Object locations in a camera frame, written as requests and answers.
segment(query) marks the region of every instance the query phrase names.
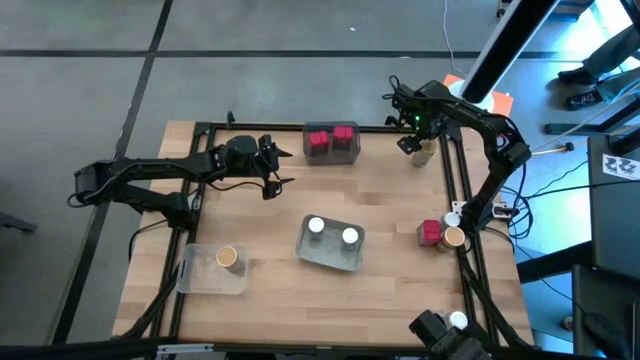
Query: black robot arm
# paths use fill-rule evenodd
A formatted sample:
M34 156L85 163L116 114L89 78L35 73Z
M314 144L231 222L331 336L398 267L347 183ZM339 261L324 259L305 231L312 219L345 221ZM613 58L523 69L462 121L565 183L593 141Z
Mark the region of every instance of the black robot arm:
M251 136L236 136L225 145L205 152L175 159L130 159L98 161L74 174L76 192L72 195L78 206L100 205L108 201L130 205L138 212L160 211L170 227L189 228L194 225L192 206L187 195L174 192L160 194L127 184L134 180L186 179L194 183L211 184L225 177L262 178L262 198L273 199L282 192L276 171L278 158L291 154L278 149L271 136L264 135L256 143Z
M484 142L484 154L489 161L489 176L480 191L462 208L462 227L467 231L482 229L491 221L493 199L513 172L531 157L515 124L506 116L464 102L437 81L431 81L414 91L390 78L393 94L385 95L399 116L387 117L385 124L398 129L410 127L413 135L398 141L406 154L422 148L420 141L432 140L460 127L476 130Z

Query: gray floor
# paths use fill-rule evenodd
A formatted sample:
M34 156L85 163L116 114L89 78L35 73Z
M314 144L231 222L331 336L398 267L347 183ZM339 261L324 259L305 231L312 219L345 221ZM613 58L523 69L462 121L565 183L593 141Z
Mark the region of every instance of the gray floor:
M479 51L497 24L495 1L467 3L449 0L449 37L456 51ZM4 1L0 49L146 50L162 4ZM442 12L435 0L174 1L160 49L444 51ZM527 51L563 51L566 60L518 60L498 84L515 97L512 118L530 144L547 138L544 123L579 122L597 111L562 110L564 96L579 89L552 80L607 36L590 13L575 24L549 22ZM45 341L90 213L64 205L73 171L112 155L143 60L0 57L0 211L40 226L31 236L0 231L0 344ZM456 59L465 71L472 63ZM382 124L391 113L380 98L390 74L419 86L446 73L455 73L446 58L158 58L127 155L155 156L167 120L216 121L228 110L247 122ZM525 193L585 159L584 146L534 158ZM561 185L584 182L585 168ZM534 227L521 245L546 253L588 240L588 233L563 230L588 223L587 203L585 192L535 202L536 223L547 230ZM127 270L126 241L138 224L135 212L111 207L71 341L109 337Z

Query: wooden table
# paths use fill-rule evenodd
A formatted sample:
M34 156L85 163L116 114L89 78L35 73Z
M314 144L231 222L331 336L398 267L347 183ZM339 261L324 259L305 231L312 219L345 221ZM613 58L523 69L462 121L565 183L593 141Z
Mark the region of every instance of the wooden table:
M159 157L186 156L194 124L170 121ZM218 130L215 143L264 133ZM425 168L416 169L396 146L400 135L361 134L362 151L355 165L309 167L300 132L268 133L278 147L295 154L280 160L278 173L296 180L269 201L251 186L222 193L207 187L197 243L245 246L251 257L249 287L239 296L187 295L179 339L421 347L408 329L417 315L426 309L464 308L455 255L416 244L418 224L437 219L448 209L440 153ZM464 136L476 192L487 174L487 162L479 135L469 130ZM180 185L181 180L155 180L151 189L169 193L179 191ZM364 227L364 259L357 272L342 273L296 258L298 230L310 213ZM160 214L147 213L141 226L161 219ZM506 231L501 223L493 226ZM129 329L157 294L170 233L169 228L159 227L138 236L114 334ZM511 246L489 232L482 233L482 242L494 301L520 336L532 341ZM475 304L481 317L480 302ZM168 332L172 309L170 298L162 334Z

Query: orange object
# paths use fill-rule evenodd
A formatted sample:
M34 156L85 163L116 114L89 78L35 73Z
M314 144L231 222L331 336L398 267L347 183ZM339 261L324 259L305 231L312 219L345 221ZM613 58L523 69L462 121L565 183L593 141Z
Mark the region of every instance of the orange object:
M454 82L462 80L461 78L447 74L444 78L444 85L450 86ZM507 94L503 94L501 92L493 91L491 93L493 95L494 109L493 113L502 114L504 116L509 116L511 113L511 107L513 107L513 98Z

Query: metal tray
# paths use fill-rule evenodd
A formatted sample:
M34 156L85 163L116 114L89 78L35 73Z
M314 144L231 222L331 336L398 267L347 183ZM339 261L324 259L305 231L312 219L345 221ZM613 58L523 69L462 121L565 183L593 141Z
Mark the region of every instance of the metal tray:
M319 240L311 239L308 228L309 220L314 217L319 217L324 221L324 230ZM353 249L347 249L342 245L342 231L346 228L353 228L358 232L359 241ZM305 216L302 220L296 244L296 255L303 260L335 269L355 271L362 263L363 249L364 229L361 226L312 214Z

